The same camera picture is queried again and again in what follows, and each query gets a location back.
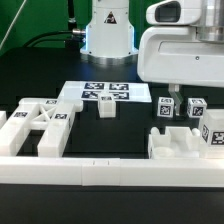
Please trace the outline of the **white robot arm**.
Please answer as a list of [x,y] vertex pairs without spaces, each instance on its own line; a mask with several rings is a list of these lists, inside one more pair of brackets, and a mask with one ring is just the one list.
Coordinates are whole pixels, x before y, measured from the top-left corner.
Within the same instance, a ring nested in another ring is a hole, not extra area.
[[151,25],[134,47],[129,0],[92,0],[80,53],[100,64],[136,58],[145,82],[167,83],[177,103],[181,85],[224,87],[224,0],[162,0],[149,6]]

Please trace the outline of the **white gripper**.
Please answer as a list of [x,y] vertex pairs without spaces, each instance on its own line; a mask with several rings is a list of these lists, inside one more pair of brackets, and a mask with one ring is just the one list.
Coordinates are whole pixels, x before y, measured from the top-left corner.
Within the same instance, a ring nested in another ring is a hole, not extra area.
[[180,115],[180,85],[224,87],[224,0],[162,0],[149,6],[137,73],[167,83]]

